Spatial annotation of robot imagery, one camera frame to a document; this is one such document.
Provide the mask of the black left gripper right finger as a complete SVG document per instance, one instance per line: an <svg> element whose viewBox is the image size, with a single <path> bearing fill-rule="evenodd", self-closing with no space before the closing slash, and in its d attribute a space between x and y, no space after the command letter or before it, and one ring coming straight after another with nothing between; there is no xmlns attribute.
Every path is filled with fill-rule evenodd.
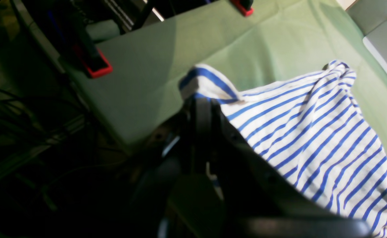
<svg viewBox="0 0 387 238"><path fill-rule="evenodd" d="M302 195L257 155L212 100L213 170L227 220L223 238L370 238L368 224L334 215Z"/></svg>

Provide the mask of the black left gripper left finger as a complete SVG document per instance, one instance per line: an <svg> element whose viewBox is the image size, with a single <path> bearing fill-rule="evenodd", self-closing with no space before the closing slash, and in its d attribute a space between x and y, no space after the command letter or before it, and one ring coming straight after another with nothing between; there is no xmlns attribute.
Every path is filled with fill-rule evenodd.
<svg viewBox="0 0 387 238"><path fill-rule="evenodd" d="M197 238L213 237L213 184L205 174L212 119L212 99L188 99L130 160L125 235L175 238L185 228Z"/></svg>

